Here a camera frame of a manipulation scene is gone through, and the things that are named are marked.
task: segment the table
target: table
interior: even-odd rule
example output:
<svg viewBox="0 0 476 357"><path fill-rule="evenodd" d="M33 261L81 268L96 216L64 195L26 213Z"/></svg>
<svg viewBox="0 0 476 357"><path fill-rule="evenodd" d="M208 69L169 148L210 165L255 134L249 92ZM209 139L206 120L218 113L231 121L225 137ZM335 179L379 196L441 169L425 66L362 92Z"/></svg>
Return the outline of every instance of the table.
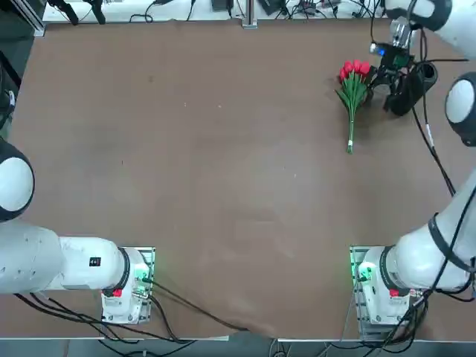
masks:
<svg viewBox="0 0 476 357"><path fill-rule="evenodd" d="M386 39L388 22L375 37ZM154 245L155 276L219 317L281 338L339 339L349 247L387 245L449 202L412 119L376 95L356 119L354 155L334 93L368 54L369 22L51 26L36 39L12 142L36 172L23 216L58 234ZM430 57L455 57L429 36ZM471 64L438 64L428 115L456 185L475 165L443 114ZM98 313L96 292L59 292ZM229 329L162 299L177 335ZM97 336L2 296L4 337ZM144 329L165 334L153 316ZM431 298L418 338L474 341L476 311ZM355 318L346 338L357 338Z"/></svg>

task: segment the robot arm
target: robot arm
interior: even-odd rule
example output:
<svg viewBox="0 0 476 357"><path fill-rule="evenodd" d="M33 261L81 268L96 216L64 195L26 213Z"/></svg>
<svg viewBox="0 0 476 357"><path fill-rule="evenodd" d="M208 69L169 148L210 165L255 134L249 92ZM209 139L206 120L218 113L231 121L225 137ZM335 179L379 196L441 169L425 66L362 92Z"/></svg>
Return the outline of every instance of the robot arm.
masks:
<svg viewBox="0 0 476 357"><path fill-rule="evenodd" d="M467 0L382 0L388 17L408 17L424 28L435 32L466 58L476 57L476 6Z"/></svg>
<svg viewBox="0 0 476 357"><path fill-rule="evenodd" d="M467 0L385 0L391 18L400 16L432 30L468 59L476 58L476 6ZM446 117L451 128L469 147L476 146L476 73L459 77L446 97ZM463 208L476 187L476 170L449 206L421 228L401 237L396 245L372 247L359 266L362 289L372 324L398 324L409 306L410 289L430 289L448 257L437 288L464 286L474 271L476 257L476 207L472 203L449 249Z"/></svg>
<svg viewBox="0 0 476 357"><path fill-rule="evenodd" d="M103 319L145 322L152 269L136 248L97 237L58 237L15 219L33 198L27 158L0 138L0 294L43 290L102 290Z"/></svg>

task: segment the cable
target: cable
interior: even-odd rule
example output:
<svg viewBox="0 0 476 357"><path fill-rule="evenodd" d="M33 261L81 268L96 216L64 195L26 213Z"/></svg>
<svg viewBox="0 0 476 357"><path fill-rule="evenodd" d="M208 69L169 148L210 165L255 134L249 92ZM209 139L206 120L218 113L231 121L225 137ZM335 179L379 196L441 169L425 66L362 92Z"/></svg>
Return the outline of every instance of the cable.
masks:
<svg viewBox="0 0 476 357"><path fill-rule="evenodd" d="M245 13L243 13L243 9L241 8L241 4L239 3L239 0L237 0L237 4L238 4L238 8L239 8L239 11L241 13L241 17L242 18L245 18Z"/></svg>
<svg viewBox="0 0 476 357"><path fill-rule="evenodd" d="M89 11L87 12L87 14L81 18L80 22L81 22L82 20L84 20L86 17L88 17L88 15L91 13L91 11L92 11L92 7L89 9Z"/></svg>
<svg viewBox="0 0 476 357"><path fill-rule="evenodd" d="M98 331L100 333L100 335L104 336L106 339L109 339L111 341L120 341L120 342L123 342L125 344L137 344L139 341L126 341L124 339L122 339L121 337L119 337L109 326L107 325L103 325L103 321L99 321L98 319L96 318L93 318L92 316L89 316L89 315L85 315L85 314L80 314L80 313L77 313L77 312L74 312L70 309L68 309L67 307L65 307L64 305L62 305L61 303L59 303L58 301L52 299L52 298L49 298L49 297L46 297L49 301L51 301L52 303L58 305L60 307L60 309L54 307L54 306L51 306L51 305L48 305L47 303L41 301L34 293L30 293L30 296L38 303L40 304L41 306L44 306L45 308L47 309L50 309L50 310L54 310L54 311L58 311L58 312L62 312L62 313L65 313L65 314L68 314L68 315L73 315L83 321L85 321L89 326L91 326L93 329L95 329L96 331ZM116 337L116 339L113 339L111 337L109 337L104 331L102 331L101 329L98 329L93 323L90 323L88 321L86 321L86 318L95 322L96 324L101 324L103 325L108 331L110 331L110 333Z"/></svg>
<svg viewBox="0 0 476 357"><path fill-rule="evenodd" d="M358 6L360 6L360 11L358 13L361 14L362 10L365 10L365 12L368 14L369 18L372 17L372 11L370 11L370 9L368 7L368 6L370 6L370 0L369 0L369 5L368 6L364 5L364 0L362 0L362 2L360 2L360 3L357 2L357 1L354 1L354 0L346 0L346 1L352 2L353 4L357 4Z"/></svg>
<svg viewBox="0 0 476 357"><path fill-rule="evenodd" d="M131 15L131 17L129 17L129 22L132 22L132 19L134 19L135 17L143 17L145 19L145 22L150 24L152 22L154 22L154 18L148 14L150 8L154 5L159 5L157 4L155 1L152 2L151 4L149 4L149 6L147 6L147 9L146 9L146 12L145 13L134 13Z"/></svg>
<svg viewBox="0 0 476 357"><path fill-rule="evenodd" d="M216 322L218 322L219 324L225 326L225 327L228 327L230 329L235 329L237 331L248 331L248 329L244 328L244 327L239 327L237 325L233 325L233 324L230 324L226 321L223 321L221 318L218 318L216 317L215 315L212 315L210 314L208 311L206 310L203 310L201 307L198 307L197 305L195 305L194 303L191 303L190 301L188 301L187 299L183 298L182 296L180 295L177 295L175 292L172 292L170 291L168 288L166 288L165 286L162 286L161 284L159 283L156 283L155 281L151 280L151 279L148 279L148 278L143 278L142 281L144 281L145 283L151 283L152 285L155 285L157 286L158 288L164 290L165 292L167 292L168 294L172 295L173 297L179 299L181 302L183 303L186 303L188 306L194 308L196 311L198 312L201 312L203 315L206 315L208 316L209 318L211 318L212 320L215 320Z"/></svg>
<svg viewBox="0 0 476 357"><path fill-rule="evenodd" d="M418 70L418 66L422 66L422 64L425 63L426 57L428 55L428 43L427 43L425 31L423 29L421 30L421 36L420 36L419 54L420 54L420 62L415 65L416 70ZM408 90L409 90L410 96L412 96L410 86L408 87ZM453 185L451 179L449 178L448 173L446 172L445 168L441 164L440 157L438 156L437 150L434 146L433 138L431 136L430 125L429 125L429 122L428 122L428 110L427 110L427 106L426 106L426 94L425 94L425 92L426 92L426 90L424 89L423 90L423 115L424 115L424 119L425 119L425 127L426 127L426 130L427 130L428 139L426 138L425 133L423 132L421 123L419 122L417 111L413 107L412 112L413 112L413 115L414 115L415 123L418 127L418 130L420 131L420 134L422 135L422 138L423 138L423 140L425 142L425 145L427 146L431 156L433 157L434 161L437 163L437 166L440 168L441 174L443 176L443 179L445 180L445 183L446 183L446 186L448 187L448 191L449 191L450 195L454 196L454 194L456 193L456 189L454 188L454 185Z"/></svg>
<svg viewBox="0 0 476 357"><path fill-rule="evenodd" d="M469 59L466 58L436 58L436 59L429 59L426 62L469 62Z"/></svg>
<svg viewBox="0 0 476 357"><path fill-rule="evenodd" d="M111 346L105 344L103 341L101 340L97 340L97 342L99 342L100 344L102 344L105 348L107 348L108 350L111 350L112 352L114 353L117 353L119 356L123 356L123 357L130 357L130 356L133 356L133 355L143 355L144 354L144 351L146 353L146 356L147 355L150 355L152 357L166 357L166 356L170 356L174 353L177 353L178 351L181 351L183 350L184 348L187 348L189 347L191 344L195 344L197 342L197 340L194 340L194 341L190 341L188 342L187 344L183 345L183 346L180 346L179 348L176 348L170 352L167 352L167 353L163 353L161 355L157 354L157 353L154 353L154 352L150 352L149 350L142 350L142 351L132 351L132 352L129 352L129 353L122 353L122 352L119 352L118 350L116 350L115 348L112 348Z"/></svg>
<svg viewBox="0 0 476 357"><path fill-rule="evenodd" d="M378 0L375 3L375 0L373 0L373 12L372 12L372 16L370 17L370 38L372 39L372 42L374 43L375 43L375 39L373 38L373 23L375 21L375 13L377 12L377 7L380 5L380 1L381 0Z"/></svg>
<svg viewBox="0 0 476 357"><path fill-rule="evenodd" d="M344 336L345 336L345 332L347 330L347 325L349 323L349 317L350 317L350 310L352 309L352 306L353 306L353 302L354 300L356 299L356 296L354 294L354 291L356 290L356 287L357 287L357 279L356 279L356 282L354 283L353 287L352 287L352 292L350 293L350 301L349 301L349 306L347 307L347 314L345 315L345 321L344 321L344 328L342 329L342 335L341 335L341 338L339 339L339 343L342 342L342 340L344 340ZM327 350L330 348L330 347L335 347L334 344L329 344L327 346L324 345L324 349L322 351L319 352L319 354L316 355L316 357L322 357L324 355L327 354Z"/></svg>
<svg viewBox="0 0 476 357"><path fill-rule="evenodd" d="M167 332L169 336L172 338L172 340L176 342L177 344L187 344L189 341L181 340L173 333L172 329L170 328L169 321L167 320L167 316L165 315L165 311L162 308L162 305L158 302L158 300L152 295L150 295L149 299L154 303L155 307L157 307L158 311L160 312L162 320L164 320L165 328L167 329Z"/></svg>
<svg viewBox="0 0 476 357"><path fill-rule="evenodd" d="M193 10L193 6L195 4L195 1L196 0L191 0L191 2L190 2L190 11L188 12L187 21L189 21L190 17L192 16L192 10Z"/></svg>
<svg viewBox="0 0 476 357"><path fill-rule="evenodd" d="M176 348L176 349L173 350L173 351L170 351L170 352L164 353L164 354L162 354L162 355L159 355L159 357L170 356L170 355L172 355L173 353L176 353L176 352L178 352L178 351L182 351L184 348L187 348L187 347L189 347L191 344L194 344L194 343L196 343L196 342L198 342L198 341L197 341L197 340L195 340L195 341L190 341L188 344L185 344L185 345L183 345L183 346L180 346L179 348ZM132 353L128 353L127 355L130 356L130 355L136 354L136 353L137 353L137 352L132 352Z"/></svg>
<svg viewBox="0 0 476 357"><path fill-rule="evenodd" d="M334 17L337 19L337 11L338 11L338 8L337 7L334 7L334 4L332 3L332 0L327 0L329 2L329 5L332 9L332 13L334 14Z"/></svg>
<svg viewBox="0 0 476 357"><path fill-rule="evenodd" d="M45 313L46 315L51 315L51 316L54 316L54 317L57 317L57 318L61 318L63 320L67 320L67 321L73 321L73 322L77 322L77 323L80 323L80 324L88 324L88 322L85 322L85 321L82 321L80 320L79 318L72 318L70 316L64 316L64 315L61 315L61 314L58 314L56 312L52 312L52 311L48 311L46 309L43 309L42 307L39 307L37 306L35 303L29 301L26 297L20 295L20 294L14 294L18 299L20 299L21 301L23 301L24 303L26 303L29 307L35 309L36 311L40 311L40 312L43 312ZM79 314L81 316L83 316L84 318L88 318L87 315L85 314ZM169 342L173 342L172 340L168 339L168 338L165 338L163 336L160 336L160 335L156 335L154 333L151 333L151 332L147 332L147 331L141 331L139 329L134 329L132 327L128 327L126 325L121 325L121 324L113 324L113 323L110 323L110 322L105 322L105 321L101 321L100 323L101 325L107 325L107 326L114 326L114 327L117 327L119 329L126 329L127 331L131 331L131 332L136 332L136 333L139 333L141 335L146 335L146 336L149 336L149 337L153 337L153 338L158 338L159 340L162 340L162 341L169 341Z"/></svg>
<svg viewBox="0 0 476 357"><path fill-rule="evenodd" d="M410 23L410 18L411 18L411 14L413 13L414 9L415 9L415 5L417 4L418 0L411 0L410 1L410 4L408 5L408 9L407 9L407 22Z"/></svg>

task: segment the black cable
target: black cable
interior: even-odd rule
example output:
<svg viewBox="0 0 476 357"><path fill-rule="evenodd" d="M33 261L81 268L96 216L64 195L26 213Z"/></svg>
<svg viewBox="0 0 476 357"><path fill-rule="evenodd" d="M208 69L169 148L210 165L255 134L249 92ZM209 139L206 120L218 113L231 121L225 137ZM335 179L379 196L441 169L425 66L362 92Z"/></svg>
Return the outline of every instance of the black cable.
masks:
<svg viewBox="0 0 476 357"><path fill-rule="evenodd" d="M181 351L181 350L183 350L184 348L187 348L187 347L189 347L191 344L194 344L194 343L196 343L196 342L197 342L197 340L195 340L195 341L190 341L188 344L185 344L185 345L183 345L183 346L180 346L179 348L176 348L176 349L174 349L173 351L170 351L170 352L163 353L163 354L159 355L159 357L170 356L170 355L172 355L173 353L176 353L176 352L178 352L178 351Z"/></svg>
<svg viewBox="0 0 476 357"><path fill-rule="evenodd" d="M195 1L196 0L191 0L191 2L190 2L190 11L188 12L187 21L189 21L190 17L192 16L192 10L193 10L193 6L195 4Z"/></svg>
<svg viewBox="0 0 476 357"><path fill-rule="evenodd" d="M146 12L145 13L134 13L131 15L131 17L129 17L129 22L132 22L132 19L134 19L135 17L143 17L145 19L145 22L150 24L152 22L154 22L154 18L148 14L150 8L154 5L159 5L158 3L156 3L155 1L152 2L146 9Z"/></svg>
<svg viewBox="0 0 476 357"><path fill-rule="evenodd" d="M139 341L127 341L127 340L124 340L122 339L121 337L119 337L115 332L114 330L112 330L109 326L107 325L104 325L103 324L103 321L100 321L96 318L93 318L92 316L89 316L89 315L86 315L86 314L80 314L78 312L75 312L75 311L72 311L71 309L67 308L66 306L62 305L61 303L59 303L58 301L52 299L52 298L48 298L49 301L51 301L52 303L58 305L60 308L56 308L55 306L51 306L51 305L48 305L47 303L41 301L34 293L30 293L30 296L41 306L45 307L46 309L50 309L50 310L54 310L54 311L58 311L58 312L62 312L62 313L65 313L65 314L68 314L68 315L73 315L83 321L85 321L89 326L91 326L93 329L95 329L96 331L98 331L100 333L100 335L104 336L106 339L108 340L111 340L111 341L120 341L120 342L123 342L125 344L137 344ZM111 337L109 337L104 331L102 331L101 329L97 328L92 322L90 321L87 321L86 319L90 320L90 321L93 321L95 322L96 324L101 324L103 327L105 327L108 331L110 331L110 333L116 337L116 339L113 339Z"/></svg>
<svg viewBox="0 0 476 357"><path fill-rule="evenodd" d="M469 62L466 58L436 58L428 59L426 62Z"/></svg>
<svg viewBox="0 0 476 357"><path fill-rule="evenodd" d="M418 66L423 66L423 63L426 61L426 57L428 56L428 43L427 43L427 38L426 38L426 35L425 35L425 31L423 29L421 29L419 55L420 55L421 61L415 64L415 70L419 69ZM410 96L412 96L410 86L408 87L408 91L410 93ZM443 176L443 179L445 180L445 183L446 183L446 186L448 188L448 191L449 191L450 195L454 196L454 194L456 193L456 189L454 188L454 185L453 185L451 179L449 178L448 173L446 172L445 168L441 164L440 157L438 156L438 153L437 153L437 150L436 150L435 146L433 145L433 143L430 144L430 142L426 138L426 135L425 135L425 133L422 129L422 125L419 122L419 118L418 118L417 111L415 110L415 108L413 107L411 109L411 111L414 115L414 120L415 120L416 126L418 127L418 130L420 131L420 134L423 138L423 141L425 142L425 145L427 146L428 151L430 152L434 161L437 163L438 168L440 169L440 172ZM428 109L427 109L427 106L426 106L425 90L423 90L423 115L424 115L425 125L428 125Z"/></svg>
<svg viewBox="0 0 476 357"><path fill-rule="evenodd" d="M360 10L358 11L358 14L360 14L360 17L363 15L362 11L365 10L365 12L368 14L369 18L372 17L372 11L370 11L368 6L364 5L364 0L362 2L357 2L354 0L347 0L348 2L352 2L353 4L357 4L360 6Z"/></svg>
<svg viewBox="0 0 476 357"><path fill-rule="evenodd" d="M337 19L337 7L334 7L334 4L332 3L332 0L327 0L329 2L329 5L332 9L332 13L334 14L334 17Z"/></svg>
<svg viewBox="0 0 476 357"><path fill-rule="evenodd" d="M118 350L116 350L115 348L112 348L111 346L105 344L103 341L101 340L97 340L97 342L99 342L100 344L102 344L105 348L107 348L108 350L111 350L112 352L114 353L117 353L119 356L123 356L123 357L130 357L130 356L133 356L133 355L143 355L144 354L144 351L141 350L141 351L132 351L132 352L128 352L128 353L122 353L122 352L119 352ZM179 348L176 348L170 352L167 352L167 353L163 353L161 355L157 354L157 353L154 353L154 352L150 352L149 350L145 350L146 351L146 356L152 356L152 357L166 357L166 356L170 356L174 353L177 353L178 351L181 351L183 350L184 348L187 348L189 347L191 344L195 344L197 342L197 340L194 340L194 341L190 341L188 342L187 344L183 345L183 346L180 346Z"/></svg>
<svg viewBox="0 0 476 357"><path fill-rule="evenodd" d="M92 7L91 7L91 9L89 9L89 11L87 12L87 14L82 17L82 19L80 20L80 22L81 22L82 20L84 20L86 17L88 17L88 15L91 13L91 11L92 11Z"/></svg>
<svg viewBox="0 0 476 357"><path fill-rule="evenodd" d="M453 196L454 193L456 192L456 190L454 189L454 186L451 183L451 179L448 177L448 174L446 173L445 168L441 164L440 157L438 156L436 149L434 147L432 147L430 145L430 143L428 142L428 139L426 138L426 135L423 132L422 124L419 122L417 111L415 110L414 107L411 109L411 111L413 112L413 115L414 115L414 120L415 120L415 123L416 123L416 127L418 128L418 130L419 130L419 132L420 132L420 134L423 138L423 141L425 142L426 147L430 151L431 156L433 157L434 161L437 163L438 168L440 168L441 174L443 176L443 179L445 180L445 183L446 183L446 186L448 187L448 191L449 191L450 195Z"/></svg>
<svg viewBox="0 0 476 357"><path fill-rule="evenodd" d="M43 312L45 313L46 315L51 315L51 316L54 316L54 317L57 317L57 318L61 318L63 320L67 320L67 321L72 321L72 322L77 322L77 323L80 323L80 324L88 324L88 322L85 322L85 321L82 321L80 320L79 318L72 318L70 316L64 316L64 315L61 315L59 313L56 313L56 312L52 312L52 311L49 311L47 309L43 309L42 307L40 306L37 306L35 303L29 301L26 297L20 295L20 294L14 294L18 299L20 299L21 301L23 301L24 303L26 303L29 307L35 309L36 311L40 311L40 312ZM127 331L131 331L131 332L136 332L138 334L141 334L141 335L145 335L145 336L149 336L149 337L153 337L153 338L158 338L159 340L162 340L162 341L169 341L169 342L173 342L172 340L168 339L168 338L165 338L163 336L160 336L160 335L156 335L154 333L151 333L151 332L147 332L147 331L141 331L139 329L134 329L132 327L128 327L126 325L121 325L121 324L113 324L111 322L105 322L105 321L101 321L100 323L101 325L107 325L107 326L114 326L114 327L117 327L119 329L126 329Z"/></svg>
<svg viewBox="0 0 476 357"><path fill-rule="evenodd" d="M363 348L365 346L363 345L359 345L359 346L351 346L351 347L344 347L344 346L338 346L337 344L333 344L332 342L329 342L329 344L334 347L334 348L337 348L338 350L357 350L359 348Z"/></svg>
<svg viewBox="0 0 476 357"><path fill-rule="evenodd" d="M178 343L178 344L186 344L188 343L189 341L184 341L184 340L181 340L180 338L178 338L172 331L172 328L170 327L170 324L169 324L169 321L167 320L167 316L165 315L165 311L164 309L162 308L162 305L158 302L158 300L153 297L152 295L149 296L149 299L154 303L155 307L157 307L158 311L160 312L161 314L161 317L162 317L162 320L164 320L164 325L165 325L165 328L167 329L167 332L170 336L170 338Z"/></svg>
<svg viewBox="0 0 476 357"><path fill-rule="evenodd" d="M223 321L221 318L218 318L216 317L215 315L212 315L210 314L208 311L206 310L203 310L201 307L198 307L197 305L195 305L194 303L191 303L190 301L188 301L187 299L183 298L182 296L180 295L177 295L175 292L172 292L170 291L168 288L166 288L165 286L162 286L161 284L159 283L156 283L155 281L151 280L151 279L147 279L147 278L144 278L142 279L142 281L144 281L145 283L151 283L152 285L155 285L157 286L158 288L164 290L165 292L167 292L168 294L172 295L173 297L175 297L176 299L180 300L181 302L183 303L186 303L188 306L194 308L196 311L198 312L201 312L203 315L206 315L208 316L209 318L211 318L212 320L215 320L216 322L218 322L219 324L225 326L225 327L228 327L230 329L235 329L237 331L248 331L248 329L244 328L244 327L239 327L237 325L233 325L233 324L230 324L226 321Z"/></svg>
<svg viewBox="0 0 476 357"><path fill-rule="evenodd" d="M373 0L373 12L372 12L372 16L370 17L370 38L372 39L372 42L374 43L375 43L375 39L373 38L373 23L375 21L375 13L377 11L377 7L380 5L380 1L381 0L378 0L375 3L375 0Z"/></svg>

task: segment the red tulip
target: red tulip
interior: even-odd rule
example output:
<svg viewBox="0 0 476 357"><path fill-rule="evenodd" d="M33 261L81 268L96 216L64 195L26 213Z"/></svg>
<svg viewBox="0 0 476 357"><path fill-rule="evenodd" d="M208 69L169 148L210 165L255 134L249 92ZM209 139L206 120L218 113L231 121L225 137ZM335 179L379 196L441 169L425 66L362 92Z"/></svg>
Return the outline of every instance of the red tulip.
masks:
<svg viewBox="0 0 476 357"><path fill-rule="evenodd" d="M341 80L341 83L347 78L347 72L345 69L341 68L341 71L339 72L339 79Z"/></svg>
<svg viewBox="0 0 476 357"><path fill-rule="evenodd" d="M360 61L359 61L358 59L355 59L355 60L354 60L354 70L355 70L357 73L359 73L359 71L360 71L360 66L361 66Z"/></svg>
<svg viewBox="0 0 476 357"><path fill-rule="evenodd" d="M354 70L354 67L352 66L352 63L350 63L350 61L346 61L344 63L344 70L346 71L347 74L349 74L350 72Z"/></svg>
<svg viewBox="0 0 476 357"><path fill-rule="evenodd" d="M363 62L360 66L360 71L359 72L362 76L367 76L370 72L369 62Z"/></svg>

